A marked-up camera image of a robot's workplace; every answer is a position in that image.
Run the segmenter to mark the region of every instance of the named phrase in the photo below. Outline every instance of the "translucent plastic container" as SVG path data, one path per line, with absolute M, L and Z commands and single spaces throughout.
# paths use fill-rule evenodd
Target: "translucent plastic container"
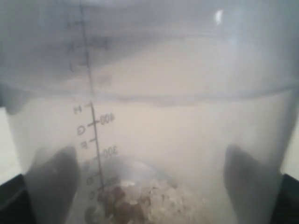
M 38 223 L 268 223 L 297 118 L 293 8 L 1 1 L 2 98 Z

